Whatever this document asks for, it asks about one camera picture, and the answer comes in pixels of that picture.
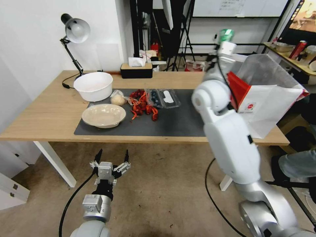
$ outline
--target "lamp shade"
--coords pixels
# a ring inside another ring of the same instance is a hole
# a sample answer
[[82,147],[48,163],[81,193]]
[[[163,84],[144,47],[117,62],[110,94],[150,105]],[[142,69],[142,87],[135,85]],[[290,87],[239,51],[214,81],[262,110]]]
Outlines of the lamp shade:
[[71,42],[82,43],[89,37],[90,26],[84,20],[72,18],[69,14],[63,14],[61,20],[65,24],[66,36]]

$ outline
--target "black table mat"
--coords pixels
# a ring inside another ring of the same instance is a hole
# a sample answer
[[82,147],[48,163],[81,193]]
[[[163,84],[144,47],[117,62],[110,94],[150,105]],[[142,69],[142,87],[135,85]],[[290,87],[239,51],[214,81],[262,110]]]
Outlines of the black table mat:
[[[137,89],[119,89],[128,96]],[[181,105],[177,108],[158,109],[158,120],[152,121],[151,115],[145,113],[134,120],[131,106],[126,103],[122,107],[126,111],[125,119],[114,128],[97,128],[87,125],[81,119],[74,134],[75,135],[114,135],[114,136],[167,136],[167,137],[205,137],[203,121],[195,110],[191,95],[193,90],[175,90]],[[95,104],[110,104],[110,98]]]

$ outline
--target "whiteboard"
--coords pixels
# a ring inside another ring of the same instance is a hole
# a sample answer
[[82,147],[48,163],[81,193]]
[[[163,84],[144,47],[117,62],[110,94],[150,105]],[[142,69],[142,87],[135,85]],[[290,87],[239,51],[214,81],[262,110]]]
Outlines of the whiteboard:
[[193,17],[279,17],[287,0],[195,0]]

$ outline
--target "lamp arm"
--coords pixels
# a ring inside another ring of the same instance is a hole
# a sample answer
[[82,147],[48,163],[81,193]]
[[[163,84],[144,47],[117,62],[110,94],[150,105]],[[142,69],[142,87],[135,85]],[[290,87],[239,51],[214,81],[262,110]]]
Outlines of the lamp arm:
[[66,39],[66,36],[62,39],[60,39],[60,42],[64,45],[67,53],[69,54],[69,56],[71,57],[72,59],[72,62],[73,64],[76,66],[76,68],[79,70],[79,73],[80,73],[80,76],[82,76],[84,73],[83,73],[83,68],[82,66],[80,65],[80,63],[73,57],[73,55],[71,54],[71,52],[69,51],[68,47],[67,47],[67,44],[70,43],[70,40]]

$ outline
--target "beige plate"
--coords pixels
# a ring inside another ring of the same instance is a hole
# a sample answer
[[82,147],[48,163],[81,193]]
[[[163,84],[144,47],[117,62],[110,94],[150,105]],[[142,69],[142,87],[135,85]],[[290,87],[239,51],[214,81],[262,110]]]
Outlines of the beige plate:
[[99,128],[116,127],[125,116],[125,109],[113,104],[93,105],[82,113],[82,119],[86,124]]

